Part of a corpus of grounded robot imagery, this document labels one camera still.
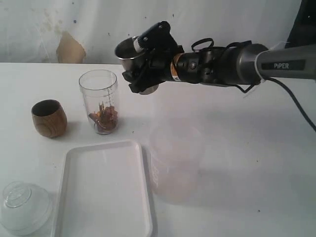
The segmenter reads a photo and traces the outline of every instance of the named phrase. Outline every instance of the white table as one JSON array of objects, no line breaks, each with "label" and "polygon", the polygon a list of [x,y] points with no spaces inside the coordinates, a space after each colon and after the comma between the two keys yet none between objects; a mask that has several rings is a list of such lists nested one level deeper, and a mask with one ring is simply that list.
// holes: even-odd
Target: white table
[{"label": "white table", "polygon": [[[93,69],[118,76],[119,129],[98,135],[87,121],[78,79]],[[148,96],[133,94],[119,65],[0,64],[0,189],[16,180],[55,194],[62,160],[72,147],[136,139],[146,148],[161,119],[190,117],[207,142],[192,199],[172,205],[154,196],[158,237],[297,237],[316,233],[316,133],[281,87],[266,82],[252,94],[166,82]],[[284,79],[316,121],[316,83]],[[37,134],[31,107],[61,102],[67,133]],[[0,226],[0,236],[10,236]]]}]

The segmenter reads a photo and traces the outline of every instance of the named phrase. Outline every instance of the white tray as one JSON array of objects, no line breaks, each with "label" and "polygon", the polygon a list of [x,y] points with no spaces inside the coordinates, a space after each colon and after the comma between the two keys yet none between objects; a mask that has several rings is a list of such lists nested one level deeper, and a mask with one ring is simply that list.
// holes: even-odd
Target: white tray
[{"label": "white tray", "polygon": [[52,237],[149,237],[152,219],[141,146],[78,147],[65,159]]}]

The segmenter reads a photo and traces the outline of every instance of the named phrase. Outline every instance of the white wall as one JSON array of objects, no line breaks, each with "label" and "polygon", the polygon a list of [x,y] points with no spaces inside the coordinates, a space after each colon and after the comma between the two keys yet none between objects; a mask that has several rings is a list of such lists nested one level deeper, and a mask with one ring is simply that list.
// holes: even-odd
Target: white wall
[{"label": "white wall", "polygon": [[285,41],[301,0],[0,0],[0,62],[57,62],[61,32],[86,63],[117,63],[115,46],[167,20],[185,50],[205,37],[218,46]]}]

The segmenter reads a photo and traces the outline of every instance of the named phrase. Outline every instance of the wooden cup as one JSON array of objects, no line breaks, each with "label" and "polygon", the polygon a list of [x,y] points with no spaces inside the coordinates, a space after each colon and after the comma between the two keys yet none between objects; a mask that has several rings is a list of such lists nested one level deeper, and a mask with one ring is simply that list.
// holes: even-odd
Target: wooden cup
[{"label": "wooden cup", "polygon": [[44,137],[58,137],[65,133],[67,117],[57,100],[43,100],[32,107],[35,129]]}]

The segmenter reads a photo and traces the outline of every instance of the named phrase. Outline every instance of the clear plastic cup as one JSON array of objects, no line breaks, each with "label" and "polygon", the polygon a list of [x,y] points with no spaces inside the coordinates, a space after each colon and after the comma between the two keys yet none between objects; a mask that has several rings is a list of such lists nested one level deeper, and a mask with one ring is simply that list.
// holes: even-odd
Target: clear plastic cup
[{"label": "clear plastic cup", "polygon": [[52,212],[48,192],[34,184],[13,182],[2,192],[0,222],[13,235],[29,235],[45,224]]},{"label": "clear plastic cup", "polygon": [[150,135],[151,186],[168,202],[185,201],[196,186],[204,153],[202,134],[190,121],[171,119]]},{"label": "clear plastic cup", "polygon": [[117,76],[107,70],[94,70],[79,79],[88,120],[99,134],[109,134],[118,124],[119,94]]}]

